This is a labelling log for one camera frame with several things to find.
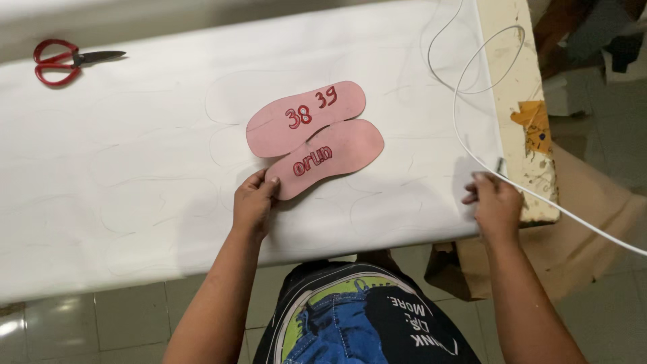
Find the black t-shirt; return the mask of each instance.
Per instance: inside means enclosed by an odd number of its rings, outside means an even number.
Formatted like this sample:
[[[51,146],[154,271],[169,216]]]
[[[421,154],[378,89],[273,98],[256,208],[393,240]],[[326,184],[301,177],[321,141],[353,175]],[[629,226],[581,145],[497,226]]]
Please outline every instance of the black t-shirt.
[[[479,363],[405,275],[370,264],[296,267],[254,356],[261,363]]]

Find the tiled floor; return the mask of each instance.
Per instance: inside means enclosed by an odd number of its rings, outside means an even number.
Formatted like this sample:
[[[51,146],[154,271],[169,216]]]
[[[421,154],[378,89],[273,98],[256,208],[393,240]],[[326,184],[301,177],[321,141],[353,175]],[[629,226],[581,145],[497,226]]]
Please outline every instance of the tiled floor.
[[[647,82],[604,86],[586,71],[592,116],[557,140],[565,149],[637,192],[647,191]],[[633,239],[647,244],[647,216]],[[394,249],[402,270],[456,323],[483,363],[503,363],[492,301],[466,303],[423,279],[430,245]],[[293,266],[259,269],[239,363],[250,363]],[[160,363],[204,275],[122,290],[53,297],[0,310],[0,364]],[[592,363],[643,363],[647,357],[647,258],[627,255],[609,274],[559,302],[559,314]]]

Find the white paper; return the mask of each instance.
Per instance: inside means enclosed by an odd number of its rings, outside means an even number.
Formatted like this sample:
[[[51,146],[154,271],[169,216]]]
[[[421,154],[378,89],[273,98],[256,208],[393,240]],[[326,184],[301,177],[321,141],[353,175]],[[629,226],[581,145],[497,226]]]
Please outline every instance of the white paper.
[[[245,126],[269,102],[351,80],[382,133],[365,169],[282,204],[259,263],[280,264],[476,232],[459,200],[477,165],[452,126],[452,92],[426,50],[451,2],[396,1],[102,45],[127,58],[63,89],[34,62],[0,65],[0,301],[132,286],[206,271],[234,190],[269,165]],[[474,0],[432,49],[454,84],[482,44]],[[490,84],[485,55],[465,87]],[[494,166],[491,92],[459,100],[459,129]]]

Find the white wire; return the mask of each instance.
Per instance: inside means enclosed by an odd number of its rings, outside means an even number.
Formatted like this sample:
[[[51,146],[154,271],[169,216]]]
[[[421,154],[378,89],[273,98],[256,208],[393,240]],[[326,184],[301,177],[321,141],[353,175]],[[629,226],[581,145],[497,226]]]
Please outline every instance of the white wire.
[[[441,29],[441,31],[440,31],[438,34],[440,34],[440,33],[441,33],[441,32],[442,32],[442,31],[443,31],[447,26],[449,26],[449,24],[450,24],[450,23],[451,23],[451,22],[456,18],[456,16],[458,15],[458,12],[461,10],[461,7],[462,7],[462,6],[463,6],[463,0],[461,0],[461,4],[459,5],[458,10],[456,11],[456,14],[454,14],[454,16],[451,18],[451,20],[449,21],[449,23],[447,23],[447,25],[445,25],[445,26]],[[512,64],[510,64],[510,68],[508,68],[508,70],[505,72],[505,74],[503,75],[503,77],[501,77],[501,79],[500,79],[500,80],[498,80],[498,81],[497,81],[495,84],[493,84],[492,86],[490,86],[490,87],[488,87],[488,88],[486,88],[486,89],[480,90],[480,91],[478,91],[478,92],[467,93],[467,92],[459,91],[459,90],[458,90],[458,87],[461,85],[461,81],[463,80],[463,77],[464,77],[465,73],[467,72],[467,68],[468,68],[468,67],[469,67],[469,65],[472,63],[472,61],[474,60],[474,58],[476,58],[476,56],[479,54],[479,52],[481,52],[481,50],[485,47],[485,45],[486,45],[489,41],[491,41],[494,37],[496,37],[497,35],[501,34],[502,32],[505,32],[506,30],[509,30],[509,29],[512,29],[512,28],[517,28],[517,29],[519,29],[523,36],[521,37],[521,43],[519,44],[519,51],[518,51],[518,52],[517,52],[517,54],[515,55],[514,60],[512,61]],[[502,79],[503,79],[503,78],[508,74],[508,72],[510,72],[510,70],[512,69],[512,65],[514,65],[514,63],[515,63],[515,62],[516,62],[516,60],[517,60],[517,57],[519,56],[519,53],[521,52],[521,48],[523,47],[523,42],[524,42],[524,39],[525,39],[525,30],[524,30],[520,25],[511,25],[511,26],[509,26],[509,27],[507,27],[507,28],[505,28],[505,29],[500,30],[499,32],[496,32],[493,36],[489,37],[489,39],[488,39],[488,40],[486,40],[486,41],[483,43],[483,45],[482,45],[482,46],[480,46],[480,48],[479,48],[479,49],[474,53],[474,55],[470,58],[470,60],[469,60],[469,61],[467,62],[467,64],[465,65],[465,68],[463,69],[463,72],[461,73],[461,77],[459,78],[458,83],[456,83],[456,87],[451,87],[451,86],[449,86],[447,83],[445,83],[444,81],[442,81],[442,80],[441,80],[441,79],[436,75],[436,73],[433,71],[433,67],[432,67],[431,61],[430,61],[430,59],[429,59],[429,52],[431,52],[432,44],[433,44],[433,42],[436,40],[436,38],[438,37],[438,34],[436,34],[436,36],[435,36],[435,37],[433,37],[432,42],[429,44],[429,51],[428,51],[428,53],[427,53],[427,61],[428,61],[428,63],[429,63],[429,69],[431,70],[432,74],[433,74],[433,75],[438,79],[438,81],[440,81],[440,83],[442,83],[443,85],[445,85],[445,86],[449,87],[449,88],[454,92],[454,101],[452,102],[452,118],[453,118],[453,120],[454,120],[454,131],[456,132],[456,137],[458,138],[458,141],[461,143],[461,146],[463,147],[463,149],[465,149],[465,151],[467,152],[467,154],[469,154],[469,155],[470,155],[470,156],[471,156],[471,157],[472,157],[472,158],[473,158],[473,159],[474,159],[478,164],[480,164],[483,168],[485,168],[486,170],[488,170],[490,173],[492,173],[492,174],[494,174],[495,176],[497,176],[497,177],[499,177],[499,178],[501,178],[501,179],[503,179],[503,180],[507,181],[507,182],[508,182],[508,183],[510,183],[512,186],[515,186],[516,188],[518,188],[518,189],[520,189],[520,190],[522,190],[522,191],[524,191],[524,192],[526,192],[526,193],[528,193],[528,194],[530,194],[530,195],[532,195],[532,196],[534,196],[534,197],[536,197],[536,198],[538,198],[538,199],[542,200],[543,202],[546,202],[546,203],[547,203],[547,204],[549,204],[550,206],[553,206],[554,208],[558,209],[559,211],[562,211],[564,214],[566,214],[566,215],[570,216],[572,219],[574,219],[574,220],[575,220],[575,221],[577,221],[578,223],[581,223],[582,225],[586,226],[587,228],[591,229],[592,231],[595,231],[595,232],[596,232],[596,233],[598,233],[599,235],[602,235],[603,237],[605,237],[605,238],[607,238],[607,239],[611,240],[612,242],[614,242],[614,243],[618,244],[619,246],[624,247],[624,248],[626,248],[626,249],[629,249],[630,251],[633,251],[633,252],[638,253],[638,254],[640,254],[640,255],[647,256],[647,251],[642,250],[642,249],[639,249],[639,248],[637,248],[637,247],[635,247],[635,246],[633,246],[633,245],[627,244],[626,242],[623,242],[622,240],[620,240],[620,239],[618,239],[618,238],[615,238],[615,237],[613,237],[613,236],[609,235],[608,233],[605,233],[604,231],[602,231],[602,230],[598,229],[597,227],[595,227],[595,226],[591,225],[590,223],[588,223],[588,222],[584,221],[582,218],[579,218],[577,215],[573,214],[572,212],[568,211],[567,209],[565,209],[565,208],[563,208],[563,207],[559,206],[559,205],[558,205],[558,204],[556,204],[555,202],[552,202],[551,200],[549,200],[549,199],[547,199],[547,198],[545,198],[545,197],[539,196],[538,194],[534,193],[533,191],[531,191],[531,190],[529,190],[529,189],[527,189],[527,188],[525,188],[525,187],[519,186],[519,185],[518,185],[518,184],[516,184],[515,182],[512,182],[512,181],[510,181],[509,179],[507,179],[505,176],[503,176],[503,175],[501,175],[501,174],[499,174],[499,173],[497,173],[497,172],[493,171],[493,170],[492,170],[492,169],[490,169],[488,166],[486,166],[486,165],[485,165],[485,163],[481,162],[481,160],[480,160],[480,159],[478,159],[478,158],[474,155],[474,153],[472,153],[472,151],[471,151],[469,148],[467,148],[467,146],[465,145],[465,143],[464,143],[464,142],[463,142],[463,140],[461,139],[461,136],[460,136],[460,134],[458,133],[458,127],[457,127],[457,124],[456,124],[456,98],[458,97],[458,94],[459,94],[459,93],[462,93],[462,94],[468,94],[468,95],[471,95],[471,94],[474,94],[474,93],[480,93],[480,92],[487,91],[487,90],[489,90],[489,89],[493,88],[494,86],[496,86],[497,84],[499,84],[499,82],[501,82],[501,80],[502,80]]]

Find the pink insole template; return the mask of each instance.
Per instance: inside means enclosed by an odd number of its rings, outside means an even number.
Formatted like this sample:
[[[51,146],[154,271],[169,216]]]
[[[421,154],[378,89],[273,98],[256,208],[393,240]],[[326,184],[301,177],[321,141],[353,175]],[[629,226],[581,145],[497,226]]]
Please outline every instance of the pink insole template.
[[[247,144],[257,157],[290,153],[326,125],[358,116],[366,97],[351,81],[273,101],[247,124]]]
[[[276,198],[291,199],[320,179],[364,168],[383,148],[384,139],[370,122],[335,122],[274,163],[265,179],[278,176],[281,188]]]

